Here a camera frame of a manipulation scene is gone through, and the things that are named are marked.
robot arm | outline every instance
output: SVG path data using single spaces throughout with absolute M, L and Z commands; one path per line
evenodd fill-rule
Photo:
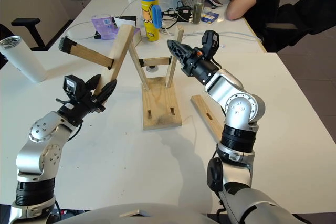
M 219 35 L 206 31 L 202 48 L 192 49 L 174 40 L 168 40 L 167 44 L 180 61 L 182 71 L 205 85 L 205 92 L 226 115 L 216 150 L 218 157 L 208 164 L 207 183 L 220 198 L 232 224 L 301 223 L 266 194 L 251 188 L 253 145 L 257 121 L 264 115 L 265 104 L 260 97 L 244 90 L 237 78 L 214 61 Z
M 112 94 L 117 81 L 108 83 L 99 95 L 92 95 L 100 75 L 84 83 L 75 76 L 65 76 L 63 89 L 68 101 L 36 121 L 30 128 L 27 143 L 16 158 L 18 169 L 16 200 L 12 204 L 9 223 L 53 223 L 55 177 L 61 159 L 62 148 L 71 133 L 81 127 L 83 118 L 91 112 L 100 112 L 103 103 Z

office chair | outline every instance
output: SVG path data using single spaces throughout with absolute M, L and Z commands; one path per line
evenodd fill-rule
M 48 48 L 45 46 L 40 34 L 36 30 L 36 25 L 41 20 L 39 18 L 17 18 L 12 21 L 12 26 L 25 26 L 32 37 L 34 38 L 38 47 L 30 48 L 32 51 L 47 51 Z M 3 24 L 0 24 L 0 40 L 5 39 L 7 37 L 13 36 L 14 34 L 5 27 Z M 7 59 L 0 54 L 0 69 L 7 63 Z
M 278 9 L 275 23 L 267 23 L 268 52 L 294 46 L 306 34 L 318 34 L 336 25 L 336 0 L 299 0 Z

dark water bottle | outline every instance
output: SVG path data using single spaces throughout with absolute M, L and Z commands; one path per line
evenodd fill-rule
M 194 0 L 193 4 L 193 23 L 198 24 L 201 21 L 204 0 Z

cartoon character print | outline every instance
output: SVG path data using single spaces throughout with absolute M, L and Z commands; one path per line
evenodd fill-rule
M 151 9 L 152 9 L 153 5 L 151 5 L 149 7 L 148 10 L 144 10 L 142 9 L 142 16 L 143 16 L 143 21 L 146 22 L 146 23 L 153 23 L 153 19 L 151 17 Z

small blue box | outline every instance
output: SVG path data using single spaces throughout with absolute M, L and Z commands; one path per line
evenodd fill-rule
M 208 12 L 207 14 L 202 15 L 201 21 L 204 21 L 204 22 L 207 22 L 207 23 L 211 24 L 213 21 L 218 19 L 218 17 L 219 17 L 219 14 Z

